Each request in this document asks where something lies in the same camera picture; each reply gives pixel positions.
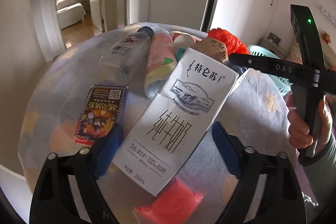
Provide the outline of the person right hand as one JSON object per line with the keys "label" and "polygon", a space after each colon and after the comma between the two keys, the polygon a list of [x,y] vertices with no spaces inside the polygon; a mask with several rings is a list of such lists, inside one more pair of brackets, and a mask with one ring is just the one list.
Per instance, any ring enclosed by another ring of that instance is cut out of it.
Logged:
{"label": "person right hand", "polygon": [[[288,96],[286,105],[289,108],[289,143],[296,149],[304,149],[309,147],[313,144],[314,139],[311,135],[309,135],[309,126],[296,111],[293,94]],[[335,95],[331,94],[327,94],[326,99],[320,100],[319,102],[318,113],[321,118],[322,126],[318,135],[315,156],[317,156],[326,147],[330,140],[333,125],[331,106],[333,105],[335,105]]]}

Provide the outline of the grey green sleeve forearm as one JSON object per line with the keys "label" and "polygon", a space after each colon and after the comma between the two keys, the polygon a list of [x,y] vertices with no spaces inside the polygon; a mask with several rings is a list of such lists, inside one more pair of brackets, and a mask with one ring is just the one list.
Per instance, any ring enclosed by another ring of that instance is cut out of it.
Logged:
{"label": "grey green sleeve forearm", "polygon": [[331,134],[325,148],[308,165],[303,166],[316,203],[302,194],[308,222],[311,222],[321,212],[335,191],[335,137]]}

